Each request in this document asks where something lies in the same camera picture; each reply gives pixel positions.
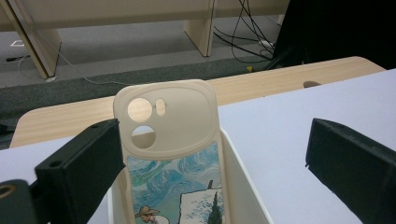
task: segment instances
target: printed artwork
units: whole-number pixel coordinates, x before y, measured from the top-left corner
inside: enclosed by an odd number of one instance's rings
[[[170,161],[129,156],[127,166],[136,223],[222,223],[216,142],[188,157]]]

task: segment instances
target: translucent phone case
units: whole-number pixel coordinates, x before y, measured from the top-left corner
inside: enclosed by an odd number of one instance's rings
[[[198,79],[122,89],[114,99],[126,168],[114,223],[231,223],[218,106]]]

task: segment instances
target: wooden table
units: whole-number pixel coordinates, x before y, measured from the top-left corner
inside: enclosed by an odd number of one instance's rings
[[[311,63],[234,77],[208,80],[217,94],[218,105],[303,89],[305,81],[320,84],[342,81],[385,71],[360,57]],[[114,96],[32,110],[21,117],[10,147],[20,147],[74,136],[88,126],[113,118]]]

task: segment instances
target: gray carpet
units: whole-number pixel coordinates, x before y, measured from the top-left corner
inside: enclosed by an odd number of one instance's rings
[[[246,57],[244,61],[255,62],[259,57]],[[182,79],[199,78],[203,80],[229,77],[248,73],[247,67],[252,65],[255,71],[261,71],[268,62],[240,63],[236,59],[224,59],[207,63],[183,64],[169,67],[152,68],[90,77],[95,82],[117,81],[130,85],[151,82],[162,82]],[[97,85],[76,78],[28,86],[17,86],[0,89],[0,123],[16,126],[19,118],[26,112],[51,105],[61,105],[77,101],[90,100],[115,95],[124,88],[119,84]],[[0,139],[0,149],[8,148],[10,136]]]

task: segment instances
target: painted figure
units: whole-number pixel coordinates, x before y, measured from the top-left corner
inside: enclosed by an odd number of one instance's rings
[[[140,217],[145,223],[152,224],[169,224],[169,220],[166,217],[157,216],[154,214],[160,213],[160,211],[155,209],[150,209],[148,206],[142,206],[139,212],[134,215],[134,218]]]

